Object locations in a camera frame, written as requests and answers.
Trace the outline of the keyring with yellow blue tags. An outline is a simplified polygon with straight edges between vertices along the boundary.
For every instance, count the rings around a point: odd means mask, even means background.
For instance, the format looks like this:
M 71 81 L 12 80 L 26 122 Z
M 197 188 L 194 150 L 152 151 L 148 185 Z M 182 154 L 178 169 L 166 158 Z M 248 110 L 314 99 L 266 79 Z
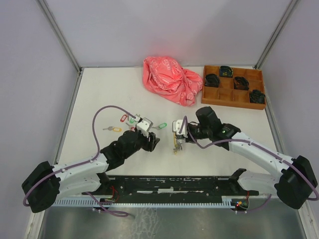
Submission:
M 174 132 L 173 133 L 173 144 L 174 144 L 173 152 L 175 155 L 177 155 L 180 151 L 182 151 L 183 143 L 184 143 L 184 138 L 181 135 L 177 135 Z

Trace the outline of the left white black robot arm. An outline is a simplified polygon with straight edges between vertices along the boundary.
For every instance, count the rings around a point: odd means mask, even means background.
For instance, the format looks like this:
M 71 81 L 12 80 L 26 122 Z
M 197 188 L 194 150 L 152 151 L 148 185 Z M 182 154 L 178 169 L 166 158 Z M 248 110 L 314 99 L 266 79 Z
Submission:
M 105 173 L 122 166 L 140 149 L 154 151 L 159 141 L 153 132 L 145 136 L 140 131 L 126 131 L 95 156 L 74 164 L 42 162 L 22 183 L 23 205 L 30 207 L 33 213 L 39 213 L 65 197 L 95 191 L 106 194 L 110 181 L 105 179 Z

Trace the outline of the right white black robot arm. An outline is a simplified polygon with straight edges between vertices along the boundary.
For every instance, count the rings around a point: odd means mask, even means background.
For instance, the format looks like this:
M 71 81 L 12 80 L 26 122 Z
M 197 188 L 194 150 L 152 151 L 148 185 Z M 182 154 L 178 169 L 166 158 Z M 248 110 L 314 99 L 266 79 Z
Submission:
M 201 149 L 216 145 L 266 170 L 262 174 L 238 169 L 228 183 L 233 194 L 240 195 L 246 190 L 276 195 L 293 209 L 300 209 L 305 201 L 318 201 L 318 182 L 307 158 L 301 155 L 293 158 L 261 145 L 240 128 L 222 123 L 211 107 L 202 107 L 195 114 L 198 119 L 195 123 L 187 117 L 172 123 L 178 149 L 183 143 L 194 143 Z

